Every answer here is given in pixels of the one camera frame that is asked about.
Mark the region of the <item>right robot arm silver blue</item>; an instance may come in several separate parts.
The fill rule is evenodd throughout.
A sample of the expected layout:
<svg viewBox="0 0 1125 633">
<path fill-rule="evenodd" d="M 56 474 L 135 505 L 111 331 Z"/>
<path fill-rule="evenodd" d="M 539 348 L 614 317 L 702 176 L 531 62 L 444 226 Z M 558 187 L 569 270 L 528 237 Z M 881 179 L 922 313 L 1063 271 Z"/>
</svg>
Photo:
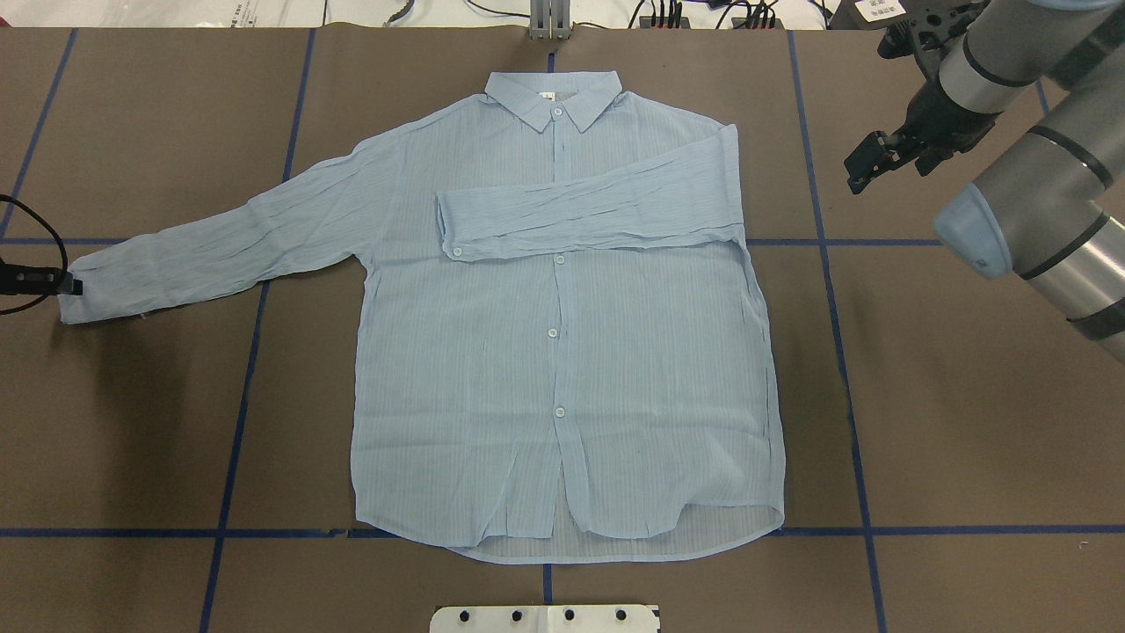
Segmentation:
<svg viewBox="0 0 1125 633">
<path fill-rule="evenodd" d="M 925 81 L 896 132 L 844 161 L 852 193 L 911 164 L 921 177 L 976 147 L 1044 76 L 1064 100 L 933 220 L 986 278 L 1016 273 L 1084 340 L 1124 356 L 1124 232 L 1097 201 L 1122 184 L 1120 1 L 960 1 L 904 12 L 878 52 L 911 56 Z"/>
</svg>

